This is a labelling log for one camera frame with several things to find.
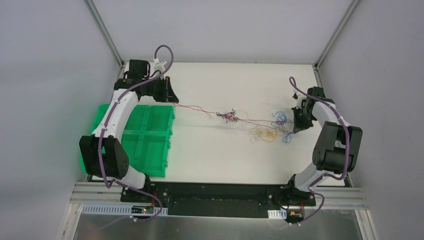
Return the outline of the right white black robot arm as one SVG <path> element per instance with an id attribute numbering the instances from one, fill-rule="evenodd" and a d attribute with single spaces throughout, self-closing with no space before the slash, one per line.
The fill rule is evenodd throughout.
<path id="1" fill-rule="evenodd" d="M 313 127 L 317 121 L 320 134 L 312 151 L 311 163 L 294 174 L 282 188 L 285 205 L 315 205 L 314 189 L 328 178 L 343 180 L 356 166 L 363 130 L 350 125 L 336 109 L 334 101 L 326 98 L 321 87 L 311 87 L 306 94 L 293 94 L 295 134 Z"/>

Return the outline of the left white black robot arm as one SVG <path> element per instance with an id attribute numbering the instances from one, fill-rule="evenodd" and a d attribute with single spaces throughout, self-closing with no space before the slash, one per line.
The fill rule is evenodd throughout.
<path id="1" fill-rule="evenodd" d="M 79 140 L 82 164 L 87 174 L 102 178 L 107 186 L 113 182 L 132 187 L 140 202 L 152 198 L 149 177 L 130 165 L 130 158 L 122 144 L 122 136 L 131 113 L 141 97 L 153 97 L 160 103 L 178 103 L 179 100 L 165 73 L 169 63 L 158 58 L 150 64 L 146 60 L 131 59 L 128 71 L 113 86 L 112 100 L 104 116 L 90 135 Z"/>

